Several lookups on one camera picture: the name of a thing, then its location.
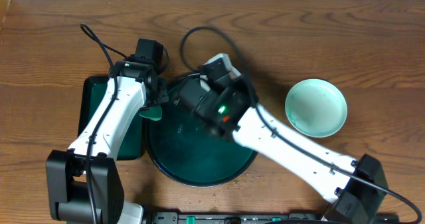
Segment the white plate bottom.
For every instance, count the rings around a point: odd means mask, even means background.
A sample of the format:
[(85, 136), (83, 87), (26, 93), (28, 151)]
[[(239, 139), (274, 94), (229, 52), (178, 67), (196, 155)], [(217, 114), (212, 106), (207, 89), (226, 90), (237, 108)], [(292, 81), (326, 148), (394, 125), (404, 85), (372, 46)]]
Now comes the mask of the white plate bottom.
[(284, 110), (296, 130), (313, 138), (336, 134), (348, 115), (343, 93), (330, 82), (317, 78), (292, 86), (286, 96)]

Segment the white plate top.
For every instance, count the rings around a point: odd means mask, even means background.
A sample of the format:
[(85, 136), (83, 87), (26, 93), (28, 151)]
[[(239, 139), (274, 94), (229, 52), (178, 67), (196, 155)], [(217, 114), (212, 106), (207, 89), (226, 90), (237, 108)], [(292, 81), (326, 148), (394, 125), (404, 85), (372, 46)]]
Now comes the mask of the white plate top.
[(211, 82), (223, 87), (230, 85), (234, 79), (241, 76), (226, 53), (218, 53), (210, 58), (199, 67), (199, 70)]

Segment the green yellow sponge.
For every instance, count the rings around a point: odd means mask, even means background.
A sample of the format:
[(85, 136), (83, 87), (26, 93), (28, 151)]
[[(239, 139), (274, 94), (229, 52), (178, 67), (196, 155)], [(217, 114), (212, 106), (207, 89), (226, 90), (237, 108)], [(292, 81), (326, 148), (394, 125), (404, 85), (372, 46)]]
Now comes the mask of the green yellow sponge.
[(149, 107), (145, 110), (141, 110), (139, 115), (142, 118), (147, 118), (153, 121), (159, 121), (160, 119), (162, 119), (162, 116), (163, 116), (162, 107), (160, 106)]

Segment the white plate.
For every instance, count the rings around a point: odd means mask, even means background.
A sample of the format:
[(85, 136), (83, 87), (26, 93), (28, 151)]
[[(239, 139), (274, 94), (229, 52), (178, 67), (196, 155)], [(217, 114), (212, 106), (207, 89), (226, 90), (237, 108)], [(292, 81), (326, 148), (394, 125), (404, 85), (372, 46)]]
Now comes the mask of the white plate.
[(286, 96), (284, 110), (296, 130), (313, 138), (336, 134), (348, 115), (343, 93), (330, 82), (317, 78), (292, 86)]
[(211, 82), (223, 87), (230, 85), (234, 79), (241, 76), (226, 53), (218, 53), (210, 58), (199, 67), (199, 70)]

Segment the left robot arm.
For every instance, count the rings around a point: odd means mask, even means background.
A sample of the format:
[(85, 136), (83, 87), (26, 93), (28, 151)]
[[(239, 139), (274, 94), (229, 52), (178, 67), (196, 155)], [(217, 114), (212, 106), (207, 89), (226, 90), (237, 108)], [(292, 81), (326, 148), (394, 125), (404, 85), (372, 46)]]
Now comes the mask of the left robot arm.
[(46, 160), (50, 216), (66, 223), (142, 223), (143, 207), (125, 200), (116, 161), (134, 117), (168, 101), (161, 43), (139, 39), (111, 69), (96, 111), (67, 150)]

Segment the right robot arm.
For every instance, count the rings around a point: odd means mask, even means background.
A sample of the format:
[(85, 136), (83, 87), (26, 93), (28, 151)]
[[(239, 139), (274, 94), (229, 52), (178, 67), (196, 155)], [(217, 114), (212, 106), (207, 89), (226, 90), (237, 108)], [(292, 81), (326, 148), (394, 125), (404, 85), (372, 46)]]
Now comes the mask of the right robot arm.
[(183, 81), (177, 103), (212, 126), (217, 136), (261, 153), (308, 183), (329, 203), (323, 221), (374, 223), (388, 184), (370, 155), (356, 160), (325, 148), (273, 117), (258, 103), (248, 77), (219, 54), (199, 67), (201, 79)]

